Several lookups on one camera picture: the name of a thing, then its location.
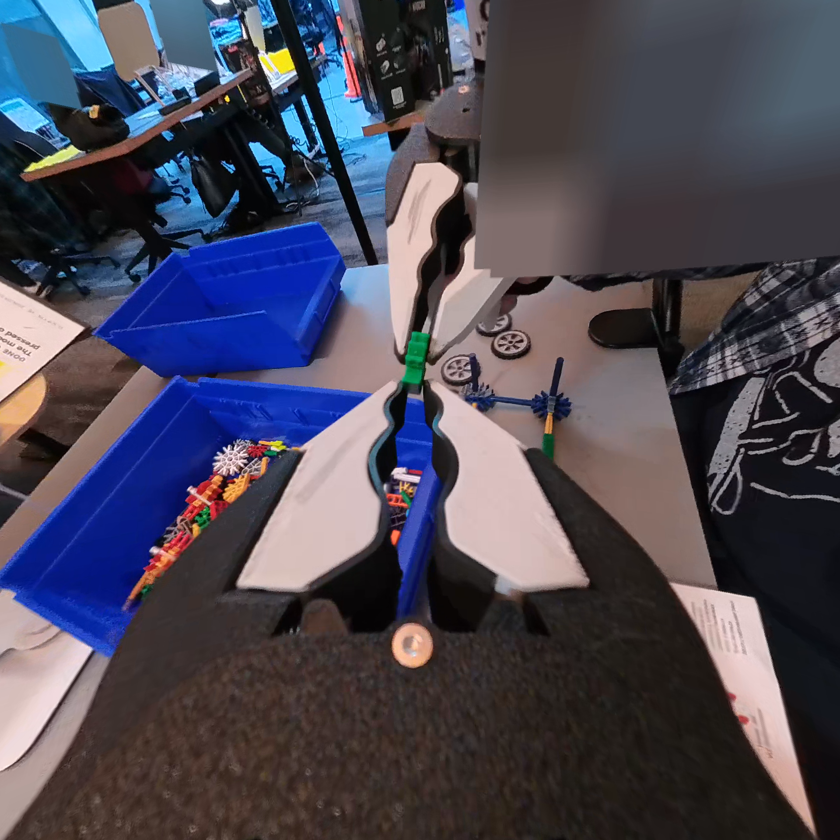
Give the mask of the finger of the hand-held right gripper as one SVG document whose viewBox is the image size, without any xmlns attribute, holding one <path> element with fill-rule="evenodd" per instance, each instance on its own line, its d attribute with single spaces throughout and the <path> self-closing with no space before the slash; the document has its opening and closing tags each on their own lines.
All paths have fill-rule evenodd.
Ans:
<svg viewBox="0 0 840 840">
<path fill-rule="evenodd" d="M 461 176 L 443 163 L 416 163 L 389 224 L 389 290 L 395 357 L 406 361 L 413 333 L 430 332 L 466 236 Z"/>
<path fill-rule="evenodd" d="M 488 269 L 461 267 L 433 297 L 428 316 L 427 363 L 434 364 L 479 322 L 498 312 L 515 277 L 492 276 Z"/>
</svg>

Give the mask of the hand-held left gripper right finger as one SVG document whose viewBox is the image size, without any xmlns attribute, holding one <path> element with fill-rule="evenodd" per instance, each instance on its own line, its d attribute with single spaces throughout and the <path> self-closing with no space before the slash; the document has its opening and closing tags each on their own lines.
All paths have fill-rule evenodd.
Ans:
<svg viewBox="0 0 840 840">
<path fill-rule="evenodd" d="M 503 591 L 584 589 L 590 579 L 520 442 L 441 384 L 437 431 L 457 458 L 444 501 L 455 549 L 502 582 Z"/>
</svg>

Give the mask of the white paper sheet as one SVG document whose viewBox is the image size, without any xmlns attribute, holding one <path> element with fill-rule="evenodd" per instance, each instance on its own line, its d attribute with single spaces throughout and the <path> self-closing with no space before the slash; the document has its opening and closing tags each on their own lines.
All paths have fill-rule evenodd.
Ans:
<svg viewBox="0 0 840 840">
<path fill-rule="evenodd" d="M 89 332 L 86 325 L 2 280 L 1 400 Z"/>
</svg>

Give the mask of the toy instruction sheet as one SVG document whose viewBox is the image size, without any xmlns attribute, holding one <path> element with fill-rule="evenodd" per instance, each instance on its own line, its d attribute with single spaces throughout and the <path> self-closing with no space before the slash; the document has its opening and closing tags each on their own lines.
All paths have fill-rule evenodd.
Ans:
<svg viewBox="0 0 840 840">
<path fill-rule="evenodd" d="M 760 607 L 750 596 L 671 584 L 713 661 L 742 732 L 809 830 L 815 825 Z"/>
</svg>

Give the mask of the blue yellow toy rod frame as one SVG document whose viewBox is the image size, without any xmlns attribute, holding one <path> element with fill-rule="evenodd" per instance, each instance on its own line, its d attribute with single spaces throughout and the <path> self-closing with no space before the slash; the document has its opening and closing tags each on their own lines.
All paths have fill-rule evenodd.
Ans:
<svg viewBox="0 0 840 840">
<path fill-rule="evenodd" d="M 474 353 L 462 354 L 455 359 L 460 364 L 461 379 L 458 381 L 461 398 L 481 413 L 488 413 L 497 405 L 527 407 L 532 415 L 543 422 L 542 452 L 554 459 L 554 425 L 568 417 L 572 408 L 571 400 L 560 391 L 564 358 L 560 356 L 555 361 L 549 390 L 540 391 L 530 399 L 499 395 L 480 381 L 480 364 Z"/>
</svg>

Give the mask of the black cardboard boxes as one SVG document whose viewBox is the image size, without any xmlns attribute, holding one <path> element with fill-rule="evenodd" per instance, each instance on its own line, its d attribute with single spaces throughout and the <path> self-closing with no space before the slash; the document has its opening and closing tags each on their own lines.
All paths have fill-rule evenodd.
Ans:
<svg viewBox="0 0 840 840">
<path fill-rule="evenodd" d="M 454 83 L 445 1 L 346 2 L 365 107 L 392 122 Z"/>
</svg>

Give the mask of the long wooden desk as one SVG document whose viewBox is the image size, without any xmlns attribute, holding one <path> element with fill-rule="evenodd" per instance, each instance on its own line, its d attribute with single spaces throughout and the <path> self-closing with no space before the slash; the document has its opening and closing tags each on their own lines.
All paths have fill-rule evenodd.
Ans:
<svg viewBox="0 0 840 840">
<path fill-rule="evenodd" d="M 127 118 L 129 134 L 120 142 L 99 150 L 79 151 L 63 161 L 48 162 L 44 159 L 39 168 L 25 170 L 20 178 L 26 183 L 48 179 L 82 182 L 120 222 L 137 232 L 153 252 L 166 256 L 171 252 L 170 241 L 153 225 L 136 196 L 114 179 L 113 163 L 133 161 L 138 155 L 146 155 L 148 146 L 165 132 L 173 133 L 173 139 L 166 147 L 153 151 L 152 159 L 158 165 L 215 134 L 224 135 L 228 122 L 242 110 L 240 103 L 226 101 L 226 97 L 253 76 L 252 69 L 241 70 L 166 115 L 153 106 L 145 108 Z"/>
</svg>

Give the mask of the pile of colourful toy pieces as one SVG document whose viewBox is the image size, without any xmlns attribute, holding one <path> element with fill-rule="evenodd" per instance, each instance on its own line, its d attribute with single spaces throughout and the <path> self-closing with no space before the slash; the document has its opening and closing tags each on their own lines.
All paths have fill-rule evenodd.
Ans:
<svg viewBox="0 0 840 840">
<path fill-rule="evenodd" d="M 194 543 L 237 499 L 281 461 L 288 452 L 298 452 L 284 438 L 237 438 L 220 449 L 213 458 L 209 477 L 197 486 L 186 489 L 185 506 L 162 535 L 150 547 L 150 558 L 143 567 L 122 610 L 129 612 L 148 596 L 155 583 L 170 569 L 184 551 Z M 389 535 L 397 546 L 408 514 L 414 504 L 423 476 L 421 469 L 403 465 L 395 467 L 384 483 L 389 511 Z"/>
</svg>

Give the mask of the person's dark printed shirt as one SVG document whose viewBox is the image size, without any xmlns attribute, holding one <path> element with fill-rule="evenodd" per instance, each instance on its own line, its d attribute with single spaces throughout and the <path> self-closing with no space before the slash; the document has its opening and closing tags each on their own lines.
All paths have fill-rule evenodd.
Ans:
<svg viewBox="0 0 840 840">
<path fill-rule="evenodd" d="M 820 838 L 839 809 L 839 258 L 768 264 L 669 387 L 718 586 L 762 613 Z"/>
</svg>

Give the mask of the green toy connector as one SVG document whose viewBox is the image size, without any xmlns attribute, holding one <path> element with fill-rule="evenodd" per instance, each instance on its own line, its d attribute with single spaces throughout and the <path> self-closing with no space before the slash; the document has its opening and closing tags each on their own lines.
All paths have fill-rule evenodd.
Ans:
<svg viewBox="0 0 840 840">
<path fill-rule="evenodd" d="M 419 394 L 424 387 L 427 354 L 431 337 L 426 332 L 411 333 L 404 359 L 402 383 L 410 394 Z"/>
</svg>

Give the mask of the blue bin with white label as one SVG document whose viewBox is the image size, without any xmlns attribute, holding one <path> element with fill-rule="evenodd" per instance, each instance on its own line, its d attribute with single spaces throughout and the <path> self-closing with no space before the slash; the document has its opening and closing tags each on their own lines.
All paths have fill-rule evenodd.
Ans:
<svg viewBox="0 0 840 840">
<path fill-rule="evenodd" d="M 2 588 L 106 657 L 137 606 L 124 609 L 150 549 L 236 439 L 302 447 L 366 393 L 176 377 L 153 399 L 2 571 Z"/>
</svg>

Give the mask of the blue plastic bin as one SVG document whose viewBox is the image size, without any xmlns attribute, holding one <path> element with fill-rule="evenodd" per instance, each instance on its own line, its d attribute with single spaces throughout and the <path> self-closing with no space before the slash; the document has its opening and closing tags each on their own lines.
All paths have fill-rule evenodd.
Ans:
<svg viewBox="0 0 840 840">
<path fill-rule="evenodd" d="M 345 268 L 316 223 L 196 246 L 162 262 L 93 333 L 162 377 L 301 368 Z"/>
</svg>

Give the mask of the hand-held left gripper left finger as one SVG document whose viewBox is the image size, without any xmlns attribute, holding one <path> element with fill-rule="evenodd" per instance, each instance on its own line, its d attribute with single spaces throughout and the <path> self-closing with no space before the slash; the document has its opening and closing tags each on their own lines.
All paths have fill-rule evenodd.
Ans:
<svg viewBox="0 0 840 840">
<path fill-rule="evenodd" d="M 314 592 L 369 549 L 380 530 L 374 446 L 391 427 L 389 381 L 302 448 L 287 487 L 237 578 L 242 591 Z"/>
</svg>

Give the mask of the black metal post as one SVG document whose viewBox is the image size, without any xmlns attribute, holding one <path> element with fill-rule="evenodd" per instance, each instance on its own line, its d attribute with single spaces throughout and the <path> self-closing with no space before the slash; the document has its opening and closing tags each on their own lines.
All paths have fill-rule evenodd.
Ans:
<svg viewBox="0 0 840 840">
<path fill-rule="evenodd" d="M 299 82 L 320 134 L 332 176 L 338 185 L 363 256 L 369 266 L 376 266 L 379 261 L 371 241 L 370 232 L 364 221 L 357 195 L 355 194 L 347 168 L 345 167 L 338 141 L 336 140 L 327 109 L 322 100 L 319 84 L 314 78 L 312 64 L 303 45 L 290 3 L 289 1 L 271 1 L 270 4 L 274 10 L 283 39 L 289 48 L 290 57 L 294 62 Z"/>
</svg>

